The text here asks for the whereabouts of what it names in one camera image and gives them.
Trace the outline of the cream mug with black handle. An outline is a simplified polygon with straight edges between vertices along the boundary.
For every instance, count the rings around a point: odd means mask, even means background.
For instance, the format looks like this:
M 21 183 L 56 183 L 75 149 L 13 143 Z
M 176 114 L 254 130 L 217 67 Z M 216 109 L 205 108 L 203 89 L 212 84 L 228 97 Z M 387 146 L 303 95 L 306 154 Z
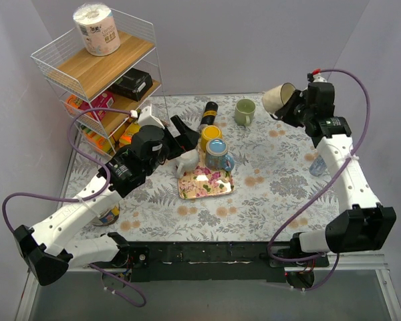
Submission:
M 277 119 L 276 112 L 288 102 L 296 90 L 295 86 L 289 82 L 276 86 L 266 91 L 262 97 L 262 104 L 266 112 Z

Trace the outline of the white grey mug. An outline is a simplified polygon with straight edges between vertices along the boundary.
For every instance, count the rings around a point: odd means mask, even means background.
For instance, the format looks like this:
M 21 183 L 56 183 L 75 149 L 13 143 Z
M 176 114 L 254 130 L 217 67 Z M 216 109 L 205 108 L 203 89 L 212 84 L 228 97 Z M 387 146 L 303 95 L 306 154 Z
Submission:
M 181 179 L 185 173 L 193 172 L 199 163 L 199 154 L 197 149 L 190 150 L 181 154 L 175 159 L 176 178 Z

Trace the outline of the blue glazed mug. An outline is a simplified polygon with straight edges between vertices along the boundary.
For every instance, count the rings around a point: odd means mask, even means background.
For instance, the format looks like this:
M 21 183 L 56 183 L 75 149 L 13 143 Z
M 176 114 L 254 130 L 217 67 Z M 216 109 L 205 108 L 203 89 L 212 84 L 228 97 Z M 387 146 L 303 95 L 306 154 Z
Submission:
M 205 165 L 210 170 L 231 172 L 234 160 L 229 154 L 229 147 L 222 138 L 214 138 L 207 143 Z

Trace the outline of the light green ceramic mug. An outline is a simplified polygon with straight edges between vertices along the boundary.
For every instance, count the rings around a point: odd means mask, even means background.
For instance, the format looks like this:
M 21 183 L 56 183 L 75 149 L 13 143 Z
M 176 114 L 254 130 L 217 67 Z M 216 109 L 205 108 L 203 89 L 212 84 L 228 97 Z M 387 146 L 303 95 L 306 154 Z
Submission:
M 234 119 L 239 126 L 250 126 L 253 122 L 256 105 L 250 99 L 241 99 L 235 106 Z

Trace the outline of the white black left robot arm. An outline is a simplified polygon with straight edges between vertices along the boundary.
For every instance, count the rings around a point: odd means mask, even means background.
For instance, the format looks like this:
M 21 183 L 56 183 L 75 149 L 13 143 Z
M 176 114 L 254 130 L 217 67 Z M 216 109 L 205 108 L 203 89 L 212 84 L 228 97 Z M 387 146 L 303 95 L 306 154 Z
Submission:
M 132 142 L 120 148 L 75 197 L 63 200 L 60 209 L 34 226 L 15 229 L 18 250 L 41 285 L 54 283 L 72 267 L 108 262 L 120 268 L 128 262 L 129 246 L 118 233 L 85 241 L 73 238 L 143 185 L 158 166 L 196 148 L 200 134 L 178 116 L 171 121 L 178 136 L 163 125 L 141 125 Z

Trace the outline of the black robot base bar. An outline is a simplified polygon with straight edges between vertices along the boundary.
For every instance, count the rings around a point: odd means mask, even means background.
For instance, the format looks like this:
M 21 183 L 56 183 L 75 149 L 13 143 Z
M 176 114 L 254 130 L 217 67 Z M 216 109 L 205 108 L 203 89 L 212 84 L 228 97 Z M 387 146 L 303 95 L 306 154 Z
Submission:
M 267 241 L 129 241 L 119 263 L 96 262 L 111 272 L 129 270 L 132 282 L 265 280 L 286 282 L 285 268 L 305 264 L 269 256 Z

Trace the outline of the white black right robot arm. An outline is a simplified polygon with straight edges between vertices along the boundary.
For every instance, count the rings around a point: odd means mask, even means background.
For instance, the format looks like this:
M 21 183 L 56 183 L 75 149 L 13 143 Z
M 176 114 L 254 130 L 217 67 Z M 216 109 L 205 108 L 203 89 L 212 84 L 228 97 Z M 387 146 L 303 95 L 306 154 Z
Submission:
M 396 222 L 395 210 L 383 206 L 364 176 L 346 119 L 334 116 L 334 98 L 329 82 L 311 82 L 303 91 L 285 83 L 262 98 L 272 117 L 305 129 L 335 179 L 340 214 L 323 230 L 294 234 L 289 257 L 295 265 L 307 264 L 314 253 L 379 250 Z

